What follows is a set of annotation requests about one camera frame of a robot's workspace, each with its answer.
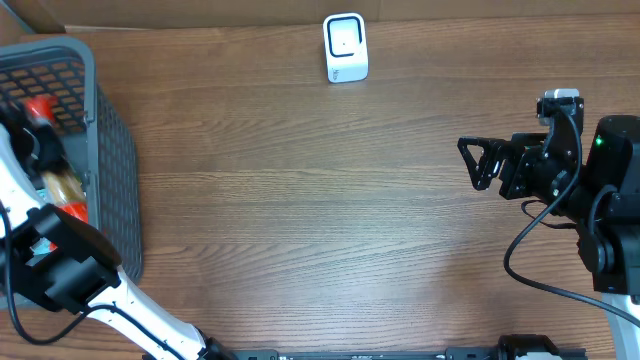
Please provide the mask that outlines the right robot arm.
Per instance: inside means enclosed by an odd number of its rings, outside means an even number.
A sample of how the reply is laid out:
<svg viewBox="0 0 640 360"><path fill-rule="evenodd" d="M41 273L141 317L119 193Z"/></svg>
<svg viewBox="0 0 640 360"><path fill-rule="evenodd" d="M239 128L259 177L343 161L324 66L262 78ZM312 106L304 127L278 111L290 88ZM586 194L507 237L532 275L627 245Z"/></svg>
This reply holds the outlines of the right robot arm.
<svg viewBox="0 0 640 360"><path fill-rule="evenodd" d="M615 355L639 356L639 119L610 115L599 120L588 153L583 151L584 100L576 89L549 90L536 115L545 133L515 133L508 140L462 137L457 148L474 189L493 179L500 194L524 205L540 202L505 252L503 266L516 281L603 310ZM578 254L591 273L599 299L526 278L511 266L516 247L547 215L563 216L578 235Z"/></svg>

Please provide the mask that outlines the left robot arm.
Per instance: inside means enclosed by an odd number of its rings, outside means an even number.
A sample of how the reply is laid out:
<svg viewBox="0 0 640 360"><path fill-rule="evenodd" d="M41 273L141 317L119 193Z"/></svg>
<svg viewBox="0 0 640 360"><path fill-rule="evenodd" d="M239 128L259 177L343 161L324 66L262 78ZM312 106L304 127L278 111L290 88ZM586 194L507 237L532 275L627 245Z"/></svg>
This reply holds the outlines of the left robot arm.
<svg viewBox="0 0 640 360"><path fill-rule="evenodd" d="M57 176L69 167L48 98L2 104L1 284L16 333L32 345L50 345L90 318L128 338L149 359L233 358L139 289L101 232L38 194L32 174ZM37 339L20 322L16 295L75 319L58 334Z"/></svg>

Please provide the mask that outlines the orange spaghetti packet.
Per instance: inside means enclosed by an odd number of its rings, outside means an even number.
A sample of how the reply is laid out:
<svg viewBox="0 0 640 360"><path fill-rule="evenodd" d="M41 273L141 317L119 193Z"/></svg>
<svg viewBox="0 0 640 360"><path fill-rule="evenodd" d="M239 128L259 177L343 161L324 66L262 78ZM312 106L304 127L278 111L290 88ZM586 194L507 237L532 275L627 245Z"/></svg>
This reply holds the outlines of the orange spaghetti packet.
<svg viewBox="0 0 640 360"><path fill-rule="evenodd" d="M39 144L35 169L44 182L50 201L67 214L89 223L85 192L54 129L54 104L55 98L46 95L38 95L25 102L27 118Z"/></svg>

